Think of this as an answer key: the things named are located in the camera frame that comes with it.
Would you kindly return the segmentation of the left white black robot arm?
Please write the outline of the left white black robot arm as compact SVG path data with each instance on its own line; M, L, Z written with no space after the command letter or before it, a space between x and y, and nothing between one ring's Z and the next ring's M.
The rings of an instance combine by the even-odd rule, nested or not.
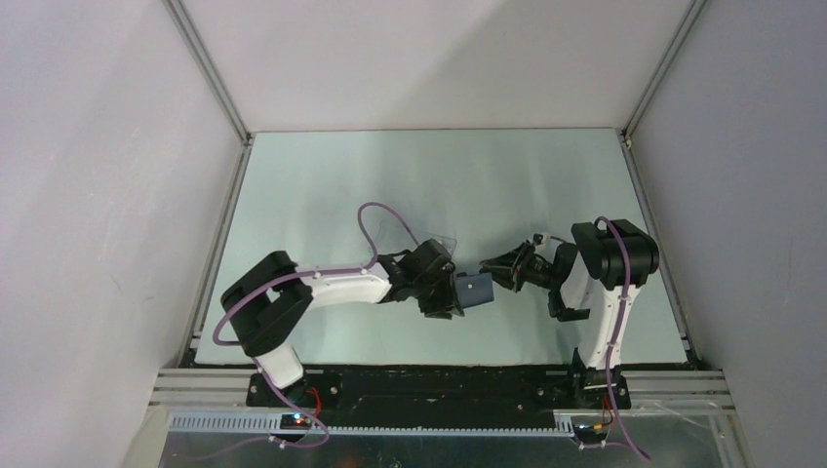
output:
M435 239L412 250L375 255L365 266L300 271L284 251L268 254L221 296L225 312L214 342L230 325L242 348L285 406L296 406L308 393L303 365L288 338L310 310L349 303L416 301L427 318L463 316L456 291L455 265Z

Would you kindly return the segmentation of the blue leather card holder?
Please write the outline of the blue leather card holder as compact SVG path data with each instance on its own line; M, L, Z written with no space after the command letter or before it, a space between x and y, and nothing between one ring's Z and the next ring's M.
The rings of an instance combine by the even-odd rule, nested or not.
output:
M492 274L488 272L455 276L454 290L458 308L464 310L493 302L493 286Z

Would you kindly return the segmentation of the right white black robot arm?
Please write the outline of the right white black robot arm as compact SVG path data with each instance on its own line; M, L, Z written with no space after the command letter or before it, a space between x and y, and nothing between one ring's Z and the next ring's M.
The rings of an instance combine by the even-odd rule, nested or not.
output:
M627 219L576 223L571 235L568 242L537 233L480 266L514 293L526 284L545 290L552 319L586 324L572 353L567 392L574 404L591 408L619 379L631 309L657 272L660 254L653 238Z

